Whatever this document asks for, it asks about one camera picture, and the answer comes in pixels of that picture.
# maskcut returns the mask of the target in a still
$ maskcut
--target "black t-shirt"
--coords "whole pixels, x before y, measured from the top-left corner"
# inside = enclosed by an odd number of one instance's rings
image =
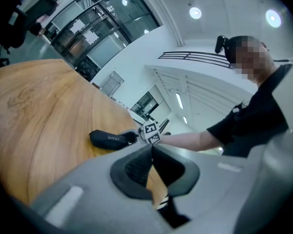
[[[281,65],[263,82],[247,107],[235,106],[221,122],[207,129],[224,144],[223,155],[247,157],[252,147],[288,129],[272,92],[291,66]]]

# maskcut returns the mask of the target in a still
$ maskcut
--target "floor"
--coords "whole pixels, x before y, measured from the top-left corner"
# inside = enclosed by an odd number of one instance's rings
[[[17,48],[9,48],[11,54],[7,54],[6,50],[2,50],[1,57],[9,58],[10,64],[15,64],[29,60],[42,59],[63,59],[43,37],[37,37],[27,32],[24,44]]]

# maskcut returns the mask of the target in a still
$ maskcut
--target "white pipe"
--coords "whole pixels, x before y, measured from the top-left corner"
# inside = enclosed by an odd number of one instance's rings
[[[166,7],[164,1],[163,0],[155,0],[155,1],[158,3],[160,9],[162,10],[163,15],[166,18],[167,24],[175,37],[177,45],[179,47],[184,46],[185,44],[184,44],[184,41],[183,41],[181,34],[178,30],[178,27],[177,27],[175,21],[173,20],[173,17],[171,15],[171,13],[169,12],[168,8]]]

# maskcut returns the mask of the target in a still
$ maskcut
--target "door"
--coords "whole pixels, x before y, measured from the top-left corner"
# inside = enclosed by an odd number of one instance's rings
[[[70,22],[56,36],[52,45],[69,63],[76,66],[85,51],[89,52],[113,28],[116,28],[116,24],[97,4]]]

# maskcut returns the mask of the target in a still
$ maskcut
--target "glass partition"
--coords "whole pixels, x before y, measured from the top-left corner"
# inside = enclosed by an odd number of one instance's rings
[[[141,17],[138,20],[126,25],[126,28],[131,33],[132,37],[130,40],[135,41],[144,34],[149,33],[153,29],[157,28],[157,24],[151,15]]]
[[[57,29],[62,30],[74,17],[80,14],[83,9],[76,3],[72,3],[52,21]]]
[[[124,24],[148,13],[141,0],[109,0],[106,3],[113,6],[114,12]]]
[[[102,68],[127,45],[128,42],[126,39],[119,31],[117,31],[101,41],[87,56],[97,66]]]
[[[63,52],[68,44],[80,33],[80,30],[87,28],[87,26],[92,23],[95,23],[97,20],[101,19],[103,15],[104,12],[98,5],[81,15],[74,22],[71,22],[70,25],[61,32],[61,35],[53,41],[52,44],[54,48],[60,53]],[[80,30],[76,30],[76,23],[82,27]]]
[[[90,81],[116,54],[158,26],[143,0],[75,0],[48,24],[45,35]]]
[[[96,45],[109,35],[111,29],[115,27],[114,23],[106,18],[99,23],[94,24],[89,30],[83,33],[81,38],[76,42],[66,54],[66,58],[72,64],[75,64],[77,59],[85,52],[91,45]],[[91,37],[97,37],[95,41],[91,41]]]

